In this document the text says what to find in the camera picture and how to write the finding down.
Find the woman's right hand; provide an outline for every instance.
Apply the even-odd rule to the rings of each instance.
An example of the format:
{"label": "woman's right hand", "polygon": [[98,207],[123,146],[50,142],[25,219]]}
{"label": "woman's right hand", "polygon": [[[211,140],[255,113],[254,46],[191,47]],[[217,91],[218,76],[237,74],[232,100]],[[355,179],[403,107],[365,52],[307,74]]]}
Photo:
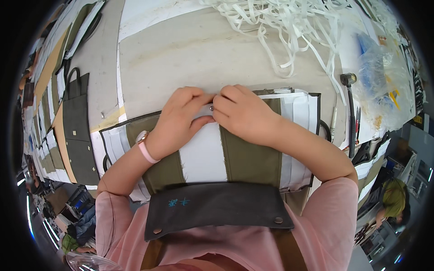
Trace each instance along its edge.
{"label": "woman's right hand", "polygon": [[223,87],[213,103],[214,120],[253,144],[270,146],[279,126],[285,122],[261,98],[241,85]]}

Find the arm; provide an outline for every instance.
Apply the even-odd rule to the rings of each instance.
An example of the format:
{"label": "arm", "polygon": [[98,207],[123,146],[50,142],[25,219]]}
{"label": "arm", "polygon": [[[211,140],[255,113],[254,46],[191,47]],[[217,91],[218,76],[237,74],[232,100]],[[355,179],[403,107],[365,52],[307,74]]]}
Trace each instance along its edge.
{"label": "arm", "polygon": [[[214,122],[211,116],[194,119],[201,107],[214,95],[205,94],[200,88],[177,89],[161,111],[158,123],[146,138],[145,145],[150,156],[160,160],[184,146],[206,123]],[[98,184],[97,194],[107,191],[128,196],[137,180],[153,164],[134,145],[104,174]]]}
{"label": "arm", "polygon": [[386,209],[384,209],[384,208],[381,208],[378,211],[378,213],[375,217],[375,221],[377,222],[377,229],[383,224],[383,222],[381,220],[385,217],[385,214],[386,214]]}
{"label": "arm", "polygon": [[339,148],[285,120],[246,87],[224,87],[214,98],[214,109],[214,119],[229,132],[294,157],[320,181],[347,177],[357,184],[357,172]]}

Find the dark gray apron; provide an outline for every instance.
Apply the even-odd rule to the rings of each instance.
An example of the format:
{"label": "dark gray apron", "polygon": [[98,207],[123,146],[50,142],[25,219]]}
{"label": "dark gray apron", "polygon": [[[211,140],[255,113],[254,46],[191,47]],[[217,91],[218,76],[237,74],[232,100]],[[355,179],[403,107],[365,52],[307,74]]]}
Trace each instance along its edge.
{"label": "dark gray apron", "polygon": [[152,195],[144,236],[149,244],[141,270],[158,266],[171,233],[210,225],[268,227],[284,269],[307,270],[279,190],[255,183],[195,184]]}

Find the metal snap button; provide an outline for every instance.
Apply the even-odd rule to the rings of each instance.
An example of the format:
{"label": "metal snap button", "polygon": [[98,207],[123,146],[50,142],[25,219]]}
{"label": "metal snap button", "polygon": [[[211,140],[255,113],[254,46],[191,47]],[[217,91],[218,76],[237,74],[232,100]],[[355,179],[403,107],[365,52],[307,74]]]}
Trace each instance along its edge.
{"label": "metal snap button", "polygon": [[276,224],[281,224],[282,222],[283,222],[283,219],[281,217],[276,217],[274,219],[274,223],[276,223]]}

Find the ceiling light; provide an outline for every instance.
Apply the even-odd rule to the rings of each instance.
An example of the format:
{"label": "ceiling light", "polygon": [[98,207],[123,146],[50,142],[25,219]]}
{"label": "ceiling light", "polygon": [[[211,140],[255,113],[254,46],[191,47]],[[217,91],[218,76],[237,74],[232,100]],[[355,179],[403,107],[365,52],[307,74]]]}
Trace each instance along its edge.
{"label": "ceiling light", "polygon": [[33,239],[35,236],[33,235],[32,223],[30,222],[30,203],[29,203],[29,195],[27,195],[27,220],[29,221],[30,233],[32,234]]}
{"label": "ceiling light", "polygon": [[430,168],[430,170],[431,170],[431,173],[430,173],[430,177],[428,178],[428,182],[431,180],[431,176],[433,175],[433,170],[432,170],[432,168]]}
{"label": "ceiling light", "polygon": [[54,232],[53,228],[51,228],[51,225],[50,225],[50,223],[48,223],[48,220],[47,220],[47,219],[45,219],[45,222],[47,222],[47,225],[48,225],[48,227],[50,228],[51,232],[54,234],[54,237],[55,237],[57,240],[59,240],[59,238],[57,237],[57,234]]}
{"label": "ceiling light", "polygon": [[53,244],[54,244],[54,246],[56,247],[56,249],[59,249],[59,247],[57,246],[56,242],[54,242],[53,237],[51,237],[51,234],[50,234],[50,232],[48,231],[47,226],[45,225],[45,221],[42,221],[42,224],[44,224],[45,230],[47,231],[48,236],[50,237],[50,239],[51,239],[51,241],[53,242]]}
{"label": "ceiling light", "polygon": [[16,185],[20,186],[20,184],[22,184],[26,179],[22,179],[21,181],[19,181]]}

